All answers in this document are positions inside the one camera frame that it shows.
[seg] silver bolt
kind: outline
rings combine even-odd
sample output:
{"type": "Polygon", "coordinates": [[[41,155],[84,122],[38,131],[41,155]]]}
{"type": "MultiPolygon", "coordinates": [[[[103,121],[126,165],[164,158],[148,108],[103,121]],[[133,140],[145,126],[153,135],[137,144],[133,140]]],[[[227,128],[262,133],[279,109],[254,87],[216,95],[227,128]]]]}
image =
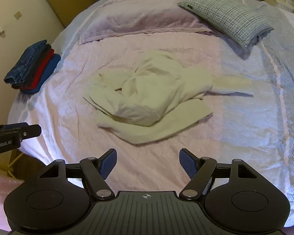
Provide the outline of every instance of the silver bolt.
{"type": "Polygon", "coordinates": [[[110,190],[101,189],[101,190],[97,191],[96,194],[100,198],[106,198],[106,197],[109,197],[112,194],[112,192],[110,190]]]}
{"type": "Polygon", "coordinates": [[[185,197],[191,198],[191,197],[195,197],[197,195],[197,192],[195,190],[192,190],[192,189],[187,189],[187,190],[184,190],[182,192],[182,194],[185,197]]]}

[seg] blue garment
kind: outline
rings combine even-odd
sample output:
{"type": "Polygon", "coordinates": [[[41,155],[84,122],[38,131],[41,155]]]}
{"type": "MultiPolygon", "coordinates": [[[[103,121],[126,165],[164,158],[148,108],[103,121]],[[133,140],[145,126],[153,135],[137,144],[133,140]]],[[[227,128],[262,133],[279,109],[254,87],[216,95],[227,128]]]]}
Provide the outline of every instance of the blue garment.
{"type": "Polygon", "coordinates": [[[49,60],[46,68],[44,69],[37,87],[35,89],[21,90],[21,93],[27,94],[27,95],[33,95],[35,93],[38,93],[43,83],[53,74],[60,60],[61,60],[61,56],[58,54],[54,54],[53,57],[49,60]]]}
{"type": "Polygon", "coordinates": [[[47,44],[46,40],[39,41],[28,47],[22,54],[19,61],[7,73],[4,82],[7,84],[24,84],[27,75],[32,67],[35,66],[47,44]]]}

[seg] pink pillow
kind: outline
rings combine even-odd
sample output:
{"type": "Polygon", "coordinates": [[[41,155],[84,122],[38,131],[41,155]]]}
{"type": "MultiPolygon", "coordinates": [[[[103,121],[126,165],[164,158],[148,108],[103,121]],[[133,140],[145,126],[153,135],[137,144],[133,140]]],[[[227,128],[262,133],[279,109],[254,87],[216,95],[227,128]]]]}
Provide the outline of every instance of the pink pillow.
{"type": "Polygon", "coordinates": [[[208,23],[180,8],[185,0],[118,0],[100,8],[80,44],[126,34],[212,32],[208,23]]]}

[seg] triangular cutout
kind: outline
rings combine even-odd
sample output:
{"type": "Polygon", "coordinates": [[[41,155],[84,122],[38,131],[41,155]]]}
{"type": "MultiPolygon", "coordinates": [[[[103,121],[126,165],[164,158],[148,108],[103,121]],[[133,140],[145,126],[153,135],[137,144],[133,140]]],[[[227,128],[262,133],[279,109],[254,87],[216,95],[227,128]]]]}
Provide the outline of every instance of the triangular cutout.
{"type": "Polygon", "coordinates": [[[56,178],[59,176],[59,165],[54,165],[48,169],[40,178],[56,178]]]}
{"type": "Polygon", "coordinates": [[[257,178],[251,171],[249,171],[242,164],[239,164],[238,170],[239,170],[239,178],[242,178],[242,179],[256,179],[257,178]]]}

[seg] circular cap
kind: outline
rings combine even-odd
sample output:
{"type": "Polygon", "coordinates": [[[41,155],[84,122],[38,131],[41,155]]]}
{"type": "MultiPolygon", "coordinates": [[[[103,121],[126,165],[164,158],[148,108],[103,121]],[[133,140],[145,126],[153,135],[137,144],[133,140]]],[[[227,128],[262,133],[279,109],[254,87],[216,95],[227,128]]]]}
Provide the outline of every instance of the circular cap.
{"type": "Polygon", "coordinates": [[[63,201],[62,194],[53,190],[41,190],[27,197],[27,204],[34,209],[51,209],[63,201]]]}
{"type": "Polygon", "coordinates": [[[245,191],[232,196],[235,207],[246,212],[261,211],[268,205],[268,200],[261,193],[245,191]]]}
{"type": "Polygon", "coordinates": [[[182,192],[182,194],[185,196],[185,197],[195,197],[197,195],[197,192],[195,190],[192,190],[192,189],[187,189],[187,190],[184,190],[182,192]]]}
{"type": "Polygon", "coordinates": [[[97,191],[96,194],[101,198],[105,198],[109,197],[112,194],[112,192],[110,190],[102,189],[97,191]]]}

